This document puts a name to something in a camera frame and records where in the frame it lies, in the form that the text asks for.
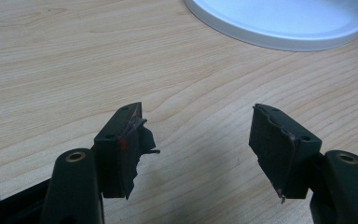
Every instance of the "wood grain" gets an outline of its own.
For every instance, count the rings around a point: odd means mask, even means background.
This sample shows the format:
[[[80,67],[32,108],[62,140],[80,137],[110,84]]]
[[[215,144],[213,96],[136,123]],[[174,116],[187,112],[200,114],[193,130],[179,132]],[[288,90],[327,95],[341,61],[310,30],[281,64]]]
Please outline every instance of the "wood grain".
[[[287,52],[222,35],[182,0],[0,0],[0,197],[50,177],[55,159],[121,106],[143,102],[160,155],[106,223],[311,223],[283,205],[248,147],[252,105],[273,105],[358,154],[358,38]]]

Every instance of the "white round lid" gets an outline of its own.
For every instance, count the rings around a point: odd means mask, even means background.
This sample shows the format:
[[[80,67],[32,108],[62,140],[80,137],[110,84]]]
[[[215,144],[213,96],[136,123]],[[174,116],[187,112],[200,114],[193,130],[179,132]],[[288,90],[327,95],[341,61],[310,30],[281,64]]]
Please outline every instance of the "white round lid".
[[[331,49],[358,36],[358,0],[185,0],[200,20],[270,49]]]

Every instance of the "table surface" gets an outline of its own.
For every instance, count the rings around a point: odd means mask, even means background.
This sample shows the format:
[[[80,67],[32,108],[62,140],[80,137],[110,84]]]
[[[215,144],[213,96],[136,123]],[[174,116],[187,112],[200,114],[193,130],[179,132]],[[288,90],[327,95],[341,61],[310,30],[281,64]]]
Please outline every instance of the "table surface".
[[[50,177],[142,102],[159,155],[138,165],[106,223],[311,223],[310,196],[281,204],[248,146],[252,106],[280,108],[322,153],[358,155],[358,38],[318,52],[222,35],[182,0],[0,0],[0,197]]]

